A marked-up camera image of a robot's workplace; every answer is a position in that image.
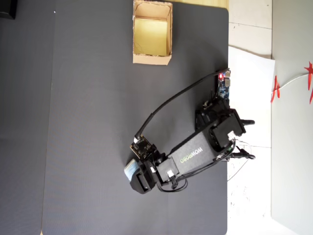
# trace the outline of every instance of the white cable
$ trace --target white cable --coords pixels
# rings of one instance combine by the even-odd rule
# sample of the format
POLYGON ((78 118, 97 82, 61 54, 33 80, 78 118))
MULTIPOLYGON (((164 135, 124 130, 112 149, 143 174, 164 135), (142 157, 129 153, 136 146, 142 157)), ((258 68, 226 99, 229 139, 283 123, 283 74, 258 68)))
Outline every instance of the white cable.
POLYGON ((288 81, 286 84, 284 84, 282 87, 280 87, 279 90, 283 89, 285 86, 287 86, 287 85, 290 84, 291 82, 293 82, 293 81, 295 81, 295 80, 297 80, 297 79, 299 79, 299 78, 301 78, 301 77, 308 76, 308 75, 309 75, 309 74, 306 73, 306 74, 302 74, 302 75, 297 76, 296 78, 294 78, 294 79, 288 81))
MULTIPOLYGON (((237 139, 236 139, 236 141, 241 142, 241 143, 245 143, 246 145, 248 145, 248 147, 250 148, 250 154, 252 154, 252 148, 251 148, 251 145, 250 145, 250 144, 248 144, 247 142, 244 142, 244 141, 237 140, 237 139)), ((249 159, 247 159, 247 160, 245 161, 245 163, 239 168, 239 170, 237 170, 237 172, 236 172, 232 177, 230 177, 230 178, 227 180, 227 182, 230 181, 232 178, 234 178, 235 175, 238 174, 238 172, 244 167, 244 165, 245 165, 248 161, 249 161, 249 159)))

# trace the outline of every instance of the white paper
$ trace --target white paper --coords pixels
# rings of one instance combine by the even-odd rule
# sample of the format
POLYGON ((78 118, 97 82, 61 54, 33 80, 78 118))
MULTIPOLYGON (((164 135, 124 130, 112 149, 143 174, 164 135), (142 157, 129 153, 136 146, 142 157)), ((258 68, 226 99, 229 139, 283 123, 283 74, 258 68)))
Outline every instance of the white paper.
POLYGON ((229 47, 228 66, 230 107, 237 110, 240 119, 255 120, 255 125, 246 126, 246 133, 239 139, 252 146, 271 147, 270 99, 275 61, 229 47))

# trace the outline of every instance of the open cardboard box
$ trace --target open cardboard box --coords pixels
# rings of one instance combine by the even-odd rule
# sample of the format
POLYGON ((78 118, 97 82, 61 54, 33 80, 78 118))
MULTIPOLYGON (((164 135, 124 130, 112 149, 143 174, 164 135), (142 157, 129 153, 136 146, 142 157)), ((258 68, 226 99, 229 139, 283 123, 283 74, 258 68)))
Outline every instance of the open cardboard box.
POLYGON ((173 5, 134 0, 133 63, 167 65, 172 58, 173 5))

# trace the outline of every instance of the red decoration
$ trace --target red decoration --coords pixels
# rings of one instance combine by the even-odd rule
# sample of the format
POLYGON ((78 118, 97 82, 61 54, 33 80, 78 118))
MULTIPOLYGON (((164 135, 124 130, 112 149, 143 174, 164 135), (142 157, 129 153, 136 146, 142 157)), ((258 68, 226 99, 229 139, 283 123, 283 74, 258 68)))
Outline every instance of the red decoration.
POLYGON ((270 102, 272 103, 275 97, 275 91, 277 90, 277 97, 280 98, 280 91, 279 91, 279 83, 277 82, 277 76, 275 76, 275 85, 274 85, 274 90, 273 90, 273 95, 272 95, 272 99, 270 100, 270 102))
POLYGON ((312 102, 312 99, 313 99, 313 90, 312 90, 312 93, 311 93, 310 104, 312 102))
POLYGON ((310 61, 309 61, 309 65, 310 66, 308 68, 304 67, 307 71, 309 71, 308 90, 310 90, 310 87, 311 87, 312 74, 313 74, 312 63, 310 61))

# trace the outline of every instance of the black wire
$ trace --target black wire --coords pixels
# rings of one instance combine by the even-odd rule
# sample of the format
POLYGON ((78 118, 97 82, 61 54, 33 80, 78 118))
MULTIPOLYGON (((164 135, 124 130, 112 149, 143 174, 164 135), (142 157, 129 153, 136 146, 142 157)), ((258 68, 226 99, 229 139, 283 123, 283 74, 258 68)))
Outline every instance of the black wire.
POLYGON ((205 166, 203 166, 203 167, 201 167, 201 168, 199 168, 199 169, 197 169, 197 170, 194 170, 194 171, 192 171, 192 172, 189 172, 189 173, 187 173, 187 174, 184 174, 184 175, 179 176, 179 177, 176 179, 176 181, 179 182, 180 180, 184 180, 184 179, 187 179, 187 178, 189 178, 189 177, 195 176, 195 175, 197 175, 197 174, 203 172, 204 170, 207 170, 207 169, 211 168, 212 166, 216 165, 216 164, 217 164, 218 162, 220 162, 221 160, 227 158, 227 157, 234 151, 235 147, 236 147, 236 141, 234 140, 233 146, 232 146, 231 150, 230 150, 225 156, 223 156, 223 157, 217 159, 216 161, 214 161, 214 162, 212 162, 212 163, 209 163, 208 165, 205 165, 205 166))
POLYGON ((179 187, 179 188, 176 188, 176 189, 173 189, 173 190, 165 190, 165 189, 162 189, 162 187, 159 185, 159 183, 156 184, 157 185, 157 188, 161 191, 161 192, 180 192, 180 191, 183 191, 185 188, 187 188, 188 186, 188 181, 187 179, 185 179, 185 183, 183 186, 179 187))
POLYGON ((158 188, 160 191, 162 191, 162 192, 179 192, 179 191, 184 190, 184 189, 187 188, 187 186, 188 186, 187 178, 190 178, 190 177, 192 177, 192 176, 195 176, 195 175, 197 175, 197 174, 203 172, 204 170, 207 170, 207 169, 209 169, 210 167, 216 165, 216 164, 217 164, 218 162, 220 162, 221 160, 227 158, 230 154, 232 154, 232 152, 234 151, 235 147, 236 147, 236 140, 233 141, 233 146, 232 146, 232 148, 229 150, 229 152, 228 152, 227 154, 225 154, 225 156, 223 156, 223 157, 217 159, 216 161, 214 161, 214 162, 212 162, 212 163, 209 163, 208 165, 205 165, 205 166, 203 166, 203 167, 201 167, 201 168, 199 168, 199 169, 197 169, 197 170, 194 170, 194 171, 189 172, 189 173, 187 173, 187 174, 181 175, 181 176, 177 177, 176 179, 175 179, 175 178, 171 178, 171 181, 172 181, 172 188, 174 188, 174 189, 172 189, 172 190, 165 190, 165 189, 162 189, 162 187, 159 185, 159 183, 156 184, 156 185, 157 185, 157 188, 158 188), (181 187, 179 187, 179 188, 175 188, 175 187, 177 187, 179 181, 181 181, 181 180, 185 180, 184 185, 181 186, 181 187))
POLYGON ((146 126, 148 125, 148 123, 151 121, 151 119, 153 118, 153 116, 160 111, 160 109, 162 109, 165 105, 167 105, 169 102, 171 102, 173 99, 177 98, 178 96, 180 96, 181 94, 185 93, 186 91, 190 90, 191 88, 193 88, 194 86, 198 85, 199 83, 203 82, 204 80, 208 79, 209 77, 212 76, 216 76, 219 75, 220 73, 224 73, 226 71, 229 71, 229 68, 225 69, 225 70, 221 70, 219 72, 214 72, 211 74, 208 74, 207 76, 199 79, 198 81, 194 82, 193 84, 191 84, 190 86, 186 87, 185 89, 183 89, 182 91, 178 92, 176 95, 172 96, 171 98, 169 98, 167 101, 165 101, 163 104, 161 104, 153 113, 151 113, 149 115, 149 117, 145 120, 145 122, 143 123, 143 125, 141 126, 141 128, 137 131, 137 133, 135 134, 135 138, 138 140, 140 139, 140 135, 142 134, 143 130, 146 128, 146 126))

